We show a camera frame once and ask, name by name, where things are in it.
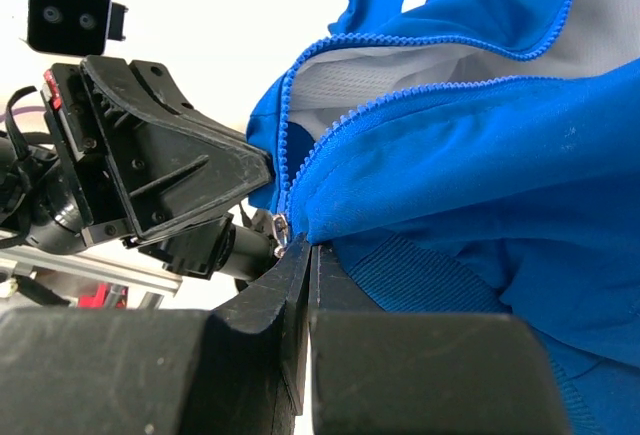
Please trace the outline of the silver zipper pull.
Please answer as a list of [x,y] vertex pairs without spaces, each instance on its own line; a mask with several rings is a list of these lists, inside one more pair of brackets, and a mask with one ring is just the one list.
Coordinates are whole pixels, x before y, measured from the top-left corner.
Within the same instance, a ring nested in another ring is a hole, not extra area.
[[272,217],[273,235],[277,242],[274,255],[282,258],[291,241],[289,222],[284,213],[274,214]]

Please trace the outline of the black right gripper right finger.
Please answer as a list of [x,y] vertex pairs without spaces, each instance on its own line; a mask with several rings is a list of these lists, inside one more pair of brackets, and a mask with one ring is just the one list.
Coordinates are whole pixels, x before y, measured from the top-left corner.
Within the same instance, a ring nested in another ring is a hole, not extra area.
[[388,313],[333,250],[311,255],[318,434],[566,434],[547,355],[505,315]]

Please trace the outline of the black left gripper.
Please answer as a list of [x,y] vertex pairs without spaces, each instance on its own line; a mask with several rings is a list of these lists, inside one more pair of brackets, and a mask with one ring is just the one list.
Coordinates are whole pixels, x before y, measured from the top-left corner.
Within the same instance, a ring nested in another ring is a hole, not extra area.
[[232,208],[272,182],[270,156],[199,112],[158,62],[91,55],[55,64],[44,134],[1,133],[2,246],[75,255],[120,241],[174,274],[250,282],[273,239]]

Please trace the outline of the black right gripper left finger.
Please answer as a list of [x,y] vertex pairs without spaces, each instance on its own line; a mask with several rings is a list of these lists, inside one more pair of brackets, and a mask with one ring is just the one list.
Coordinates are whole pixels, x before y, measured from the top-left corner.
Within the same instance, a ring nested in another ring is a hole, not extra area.
[[5,434],[289,434],[311,248],[211,311],[21,308],[1,319]]

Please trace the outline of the blue white red hooded jacket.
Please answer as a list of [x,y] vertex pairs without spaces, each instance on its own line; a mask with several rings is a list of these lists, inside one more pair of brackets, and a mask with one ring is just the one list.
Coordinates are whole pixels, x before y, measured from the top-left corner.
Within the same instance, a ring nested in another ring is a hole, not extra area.
[[349,0],[255,107],[250,202],[389,311],[503,312],[639,430],[639,0]]

